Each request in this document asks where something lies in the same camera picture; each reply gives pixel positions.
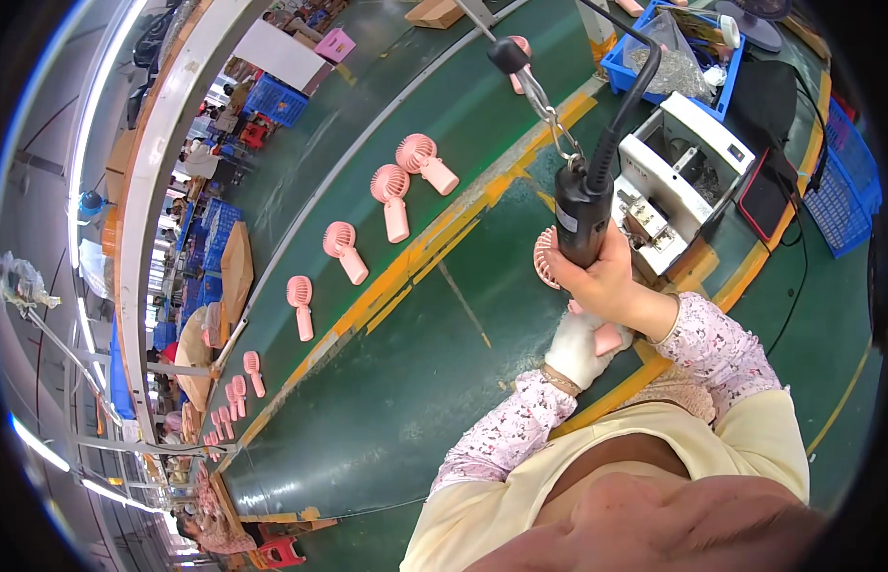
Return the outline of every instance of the small desk fan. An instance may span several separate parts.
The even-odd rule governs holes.
[[[780,52],[781,33],[770,20],[780,20],[790,14],[792,0],[732,0],[718,2],[714,9],[736,20],[737,28],[746,35],[746,41],[763,50]]]

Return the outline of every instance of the pink floral shirt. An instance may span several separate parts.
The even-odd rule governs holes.
[[[749,395],[781,388],[758,337],[698,294],[681,294],[679,301],[676,323],[655,348],[708,390],[717,419]],[[516,386],[447,452],[430,494],[458,482],[504,482],[578,405],[541,370],[521,373]]]

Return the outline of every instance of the electric screwdriver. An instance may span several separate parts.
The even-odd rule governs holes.
[[[599,247],[612,212],[612,156],[623,136],[623,128],[638,105],[647,85],[660,65],[660,46],[589,0],[579,0],[614,25],[650,48],[647,62],[621,100],[619,111],[599,135],[590,161],[576,156],[558,170],[555,177],[556,229],[558,249],[577,266],[587,268],[597,260]],[[519,73],[529,57],[512,40],[497,39],[488,50],[489,60],[505,74]]]

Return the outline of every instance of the green floor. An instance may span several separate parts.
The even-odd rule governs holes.
[[[558,103],[587,80],[593,65],[571,1],[546,6],[545,0],[532,0],[497,32],[531,40],[534,71],[553,103]],[[361,22],[362,32],[380,30],[376,41],[362,45],[347,28],[359,41],[353,55],[364,48],[358,59],[346,61],[357,81],[350,85],[333,75],[299,124],[280,131],[257,157],[263,168],[244,181],[238,202],[252,228],[257,278],[295,213],[340,153],[430,59],[469,29],[466,18],[447,31],[410,29],[398,21],[399,12],[409,7],[353,3],[343,17]],[[388,10],[397,17],[390,17]],[[462,178],[461,187],[442,199],[413,177],[406,203],[417,235],[534,124],[526,101],[506,89],[504,78],[485,61],[485,47],[484,40],[474,41],[433,74],[329,187],[267,279],[250,315],[251,326],[223,379],[241,371],[244,350],[257,349],[273,395],[312,348],[315,342],[298,341],[293,313],[285,303],[289,276],[307,274],[314,280],[312,309],[319,339],[402,252],[403,245],[383,239],[380,205],[367,191],[371,173],[392,161],[392,150],[402,136],[421,130],[434,137],[441,156]],[[807,56],[804,47],[789,46],[784,53],[789,60]],[[572,129],[585,148],[592,148],[599,126],[618,104],[608,89],[600,91],[597,100],[597,106]],[[350,112],[349,105],[355,110]],[[642,117],[649,110],[643,106]],[[813,121],[803,108],[798,117],[796,131],[805,130],[805,136],[793,133],[787,150],[795,164],[804,154]],[[556,160],[549,149],[540,153],[527,169],[531,178],[517,179],[497,206],[376,329],[370,334],[356,332],[338,354],[304,379],[223,473],[242,515],[317,507],[322,517],[345,517],[338,526],[301,537],[299,551],[309,559],[304,566],[395,569],[444,452],[508,395],[508,383],[517,373],[542,359],[565,300],[535,277],[530,248],[536,235],[552,223],[553,215],[537,191],[549,192]],[[356,246],[372,270],[360,287],[351,286],[338,263],[320,251],[323,229],[333,220],[349,221],[358,229]],[[880,363],[878,356],[869,355],[855,377],[869,337],[865,247],[836,261],[815,223],[806,216],[803,223],[808,253],[805,285],[793,318],[769,357],[782,383],[791,385],[808,446],[842,404],[810,454],[812,503],[829,509],[852,478],[869,427]],[[726,214],[722,227],[710,239],[722,261],[702,282],[711,295],[755,244],[754,235],[733,211]],[[797,232],[795,223],[785,234],[787,240]],[[802,244],[775,249],[731,315],[770,346],[785,323],[803,273]],[[633,351],[621,354],[581,397],[581,406],[640,365]],[[223,401],[223,392],[217,392],[215,406]],[[246,429],[266,402],[248,400],[248,418],[235,424],[235,431]]]

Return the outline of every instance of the black bag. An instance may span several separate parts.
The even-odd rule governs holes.
[[[806,96],[815,104],[794,66],[775,60],[744,60],[733,85],[733,97],[727,109],[727,118],[735,123],[739,137],[756,156],[762,156],[768,149],[765,167],[773,178],[780,180],[786,187],[788,197],[795,194],[799,197],[796,169],[784,155],[787,136],[796,116],[798,82]],[[809,179],[807,190],[815,191],[819,188],[825,166],[826,144],[823,139],[819,164],[816,173]]]

